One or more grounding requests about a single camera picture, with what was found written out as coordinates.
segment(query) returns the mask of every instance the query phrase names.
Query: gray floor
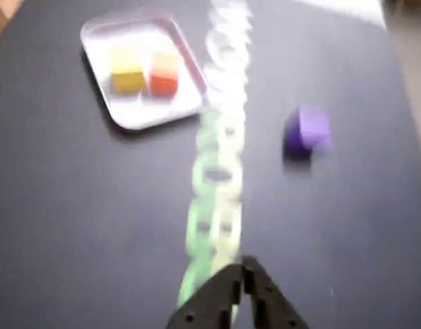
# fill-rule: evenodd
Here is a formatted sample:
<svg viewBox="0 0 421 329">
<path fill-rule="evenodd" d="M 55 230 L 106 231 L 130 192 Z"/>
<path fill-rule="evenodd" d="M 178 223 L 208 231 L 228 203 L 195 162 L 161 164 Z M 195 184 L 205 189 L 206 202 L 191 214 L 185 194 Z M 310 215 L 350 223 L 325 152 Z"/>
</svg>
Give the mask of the gray floor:
<svg viewBox="0 0 421 329">
<path fill-rule="evenodd" d="M 401 12 L 388 19 L 405 76 L 417 129 L 421 138 L 421 13 Z"/>
</svg>

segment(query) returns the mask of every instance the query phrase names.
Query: white tray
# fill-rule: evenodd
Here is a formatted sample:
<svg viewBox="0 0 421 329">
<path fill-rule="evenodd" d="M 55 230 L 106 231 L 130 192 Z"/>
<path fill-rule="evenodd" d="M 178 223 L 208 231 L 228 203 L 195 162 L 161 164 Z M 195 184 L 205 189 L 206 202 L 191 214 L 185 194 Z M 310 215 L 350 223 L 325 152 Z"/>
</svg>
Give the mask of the white tray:
<svg viewBox="0 0 421 329">
<path fill-rule="evenodd" d="M 84 24 L 81 41 L 110 116 L 122 128 L 142 130 L 196 114 L 202 109 L 206 82 L 172 19 L 112 14 Z M 174 98 L 156 98 L 145 92 L 123 96 L 115 92 L 108 52 L 113 47 L 123 46 L 136 48 L 147 81 L 154 52 L 177 52 L 183 57 Z"/>
</svg>

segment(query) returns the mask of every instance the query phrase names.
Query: foam cube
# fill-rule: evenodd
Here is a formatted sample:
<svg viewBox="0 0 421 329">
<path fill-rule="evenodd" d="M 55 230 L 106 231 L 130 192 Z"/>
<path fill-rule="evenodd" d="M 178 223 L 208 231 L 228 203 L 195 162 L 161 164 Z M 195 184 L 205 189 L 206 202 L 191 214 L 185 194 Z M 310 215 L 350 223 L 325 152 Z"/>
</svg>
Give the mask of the foam cube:
<svg viewBox="0 0 421 329">
<path fill-rule="evenodd" d="M 178 90 L 178 68 L 180 57 L 170 53 L 155 53 L 153 56 L 151 92 L 157 97 L 173 97 Z"/>
<path fill-rule="evenodd" d="M 114 48 L 109 55 L 113 86 L 119 94 L 145 89 L 145 77 L 135 49 Z"/>
<path fill-rule="evenodd" d="M 327 151 L 331 144 L 329 120 L 319 108 L 300 106 L 288 119 L 284 150 L 289 158 L 309 159 L 313 151 Z"/>
</svg>

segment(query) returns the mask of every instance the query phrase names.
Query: black table surface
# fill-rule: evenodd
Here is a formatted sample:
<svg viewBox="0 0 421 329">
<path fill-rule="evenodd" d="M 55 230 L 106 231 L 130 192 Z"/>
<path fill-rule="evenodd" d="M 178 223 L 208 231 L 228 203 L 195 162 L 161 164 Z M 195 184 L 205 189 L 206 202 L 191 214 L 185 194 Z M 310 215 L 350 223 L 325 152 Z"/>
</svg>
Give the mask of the black table surface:
<svg viewBox="0 0 421 329">
<path fill-rule="evenodd" d="M 115 129 L 80 41 L 85 21 L 143 4 L 28 0 L 0 39 L 0 329 L 164 328 L 176 309 L 200 122 Z M 151 5 L 209 61 L 210 0 Z M 312 328 L 421 328 L 421 151 L 388 34 L 248 5 L 240 252 Z M 333 131 L 309 173 L 282 165 L 300 103 Z"/>
</svg>

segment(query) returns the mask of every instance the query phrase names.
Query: orange cube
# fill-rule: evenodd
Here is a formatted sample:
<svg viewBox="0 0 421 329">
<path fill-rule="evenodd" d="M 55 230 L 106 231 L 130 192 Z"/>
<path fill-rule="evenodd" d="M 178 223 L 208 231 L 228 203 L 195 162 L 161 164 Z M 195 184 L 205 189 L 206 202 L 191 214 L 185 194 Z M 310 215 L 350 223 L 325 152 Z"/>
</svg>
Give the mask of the orange cube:
<svg viewBox="0 0 421 329">
<path fill-rule="evenodd" d="M 178 90 L 180 57 L 170 53 L 155 53 L 150 73 L 151 92 L 157 97 L 174 97 Z"/>
</svg>

